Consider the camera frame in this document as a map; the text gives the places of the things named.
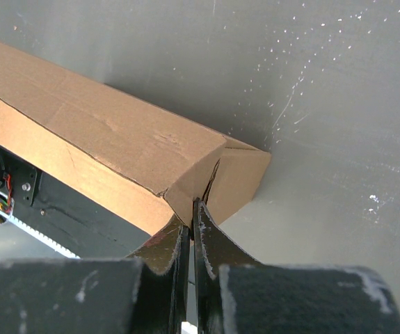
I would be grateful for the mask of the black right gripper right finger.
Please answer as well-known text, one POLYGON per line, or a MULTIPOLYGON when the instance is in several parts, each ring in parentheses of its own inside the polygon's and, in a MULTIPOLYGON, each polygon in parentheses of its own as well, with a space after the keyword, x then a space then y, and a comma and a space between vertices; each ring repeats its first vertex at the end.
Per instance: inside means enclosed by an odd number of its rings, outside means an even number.
POLYGON ((400 333, 388 285, 367 267, 262 264, 193 204, 200 333, 400 333))

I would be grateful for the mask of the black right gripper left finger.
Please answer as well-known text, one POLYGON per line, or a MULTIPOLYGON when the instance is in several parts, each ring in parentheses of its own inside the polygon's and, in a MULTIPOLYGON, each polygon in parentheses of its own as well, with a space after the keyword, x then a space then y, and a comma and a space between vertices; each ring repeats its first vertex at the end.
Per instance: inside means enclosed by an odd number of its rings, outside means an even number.
POLYGON ((190 231, 172 218, 127 257, 0 262, 0 333, 180 333, 190 231))

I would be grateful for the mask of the brown cardboard box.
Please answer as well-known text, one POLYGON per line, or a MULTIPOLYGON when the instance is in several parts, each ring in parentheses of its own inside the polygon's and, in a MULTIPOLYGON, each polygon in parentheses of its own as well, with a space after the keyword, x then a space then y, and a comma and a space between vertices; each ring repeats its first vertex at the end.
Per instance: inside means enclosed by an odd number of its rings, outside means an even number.
POLYGON ((218 223, 250 202, 271 155, 0 42, 0 146, 148 234, 218 223))

